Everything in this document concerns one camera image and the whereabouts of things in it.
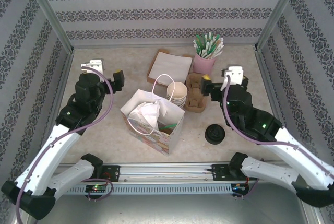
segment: stack of paper cups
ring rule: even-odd
[[[174,83],[170,83],[169,86],[167,87],[168,100],[171,98],[173,89],[174,89]],[[184,104],[186,103],[187,92],[188,89],[185,84],[181,82],[175,82],[175,91],[171,99],[171,102],[175,105],[178,105],[180,108],[183,107]]]

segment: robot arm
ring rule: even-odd
[[[291,167],[282,168],[236,153],[230,162],[231,174],[241,172],[247,177],[283,186],[313,206],[334,203],[334,167],[309,152],[270,113],[253,107],[252,96],[246,91],[248,79],[243,76],[242,67],[231,66],[223,71],[223,76],[224,83],[220,84],[213,84],[208,76],[204,76],[202,93],[205,96],[211,94],[212,101],[219,101],[223,109],[223,97],[230,76],[231,85],[226,96],[227,115],[223,109],[227,126],[230,126],[230,120],[237,133],[270,149]]]
[[[91,60],[81,65],[81,67],[85,66],[103,74],[102,60]],[[113,76],[114,81],[108,79],[107,82],[110,83],[113,93],[116,93],[124,86],[123,71],[117,71]],[[50,136],[33,162],[14,182],[6,181],[2,186],[2,192],[12,203],[16,204],[19,191],[24,187],[24,183],[28,182],[24,187],[20,208],[40,220],[51,211],[55,202],[71,187],[84,179],[99,178],[103,161],[91,154],[84,155],[73,167],[52,177],[65,154],[79,140],[85,129],[63,137],[54,145],[52,142],[63,134],[92,123],[99,115],[103,99],[108,93],[110,91],[107,84],[92,71],[79,76],[79,81],[75,85],[75,94],[61,109]],[[38,157],[47,147],[51,148],[35,165]],[[36,167],[27,181],[27,175],[33,165]]]

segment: beige table surface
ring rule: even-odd
[[[191,46],[167,49],[175,55],[193,55],[195,51]],[[115,70],[122,69],[125,86],[123,91],[114,95],[113,108],[107,117],[86,130],[66,154],[62,163],[76,163],[86,153],[91,153],[107,163],[229,161],[236,152],[243,152],[257,159],[280,160],[269,150],[244,140],[227,127],[219,104],[211,102],[210,99],[203,113],[185,112],[181,139],[169,157],[132,137],[123,121],[120,108],[138,88],[151,91],[152,84],[147,83],[146,73],[157,50],[158,48],[76,50],[62,107],[75,91],[75,83],[82,73],[80,64],[90,59],[105,60],[104,74],[107,78],[111,78]],[[249,78],[248,91],[253,96],[254,106],[271,112],[252,46],[225,46],[224,52],[214,65],[211,75],[213,82],[222,82],[221,69],[229,64],[243,66],[244,75]],[[157,86],[156,94],[165,96],[166,88]],[[109,97],[106,96],[103,102],[104,109],[108,102]],[[219,145],[211,145],[204,138],[205,129],[214,123],[220,124],[226,131],[226,137]]]

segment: stack of napkins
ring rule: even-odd
[[[168,74],[174,81],[184,83],[192,65],[193,58],[176,56],[159,52],[148,77],[156,80],[161,74]],[[168,86],[171,83],[168,76],[161,76],[157,83]]]

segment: striped wall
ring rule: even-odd
[[[0,0],[0,185],[40,149],[68,53],[36,0]],[[0,193],[0,223],[13,207]]]
[[[213,31],[256,43],[278,0],[49,0],[74,47],[184,44]]]
[[[289,131],[334,164],[334,0],[289,0],[262,53]],[[322,209],[334,223],[334,207]]]

